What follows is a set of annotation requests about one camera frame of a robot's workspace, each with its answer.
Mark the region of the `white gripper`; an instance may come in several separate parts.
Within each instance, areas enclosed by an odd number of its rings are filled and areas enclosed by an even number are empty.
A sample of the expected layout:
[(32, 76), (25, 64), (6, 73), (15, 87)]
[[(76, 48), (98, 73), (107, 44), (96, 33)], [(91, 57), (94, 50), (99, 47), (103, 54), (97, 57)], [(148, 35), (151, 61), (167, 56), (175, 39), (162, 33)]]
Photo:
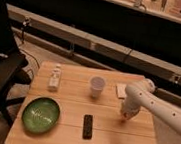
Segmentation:
[(132, 119), (135, 115), (139, 113), (138, 108), (131, 108), (128, 107), (124, 102), (122, 103), (121, 110), (121, 120), (123, 121), (128, 121), (129, 119)]

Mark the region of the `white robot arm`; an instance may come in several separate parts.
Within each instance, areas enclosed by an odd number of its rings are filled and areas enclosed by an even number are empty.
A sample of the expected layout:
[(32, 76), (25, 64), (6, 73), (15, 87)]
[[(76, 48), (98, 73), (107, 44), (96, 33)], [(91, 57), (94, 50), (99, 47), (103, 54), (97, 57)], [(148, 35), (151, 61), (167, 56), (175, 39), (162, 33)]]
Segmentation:
[(126, 97), (121, 106), (124, 121), (132, 119), (144, 107), (181, 136), (181, 108), (154, 95), (155, 85), (146, 78), (126, 85)]

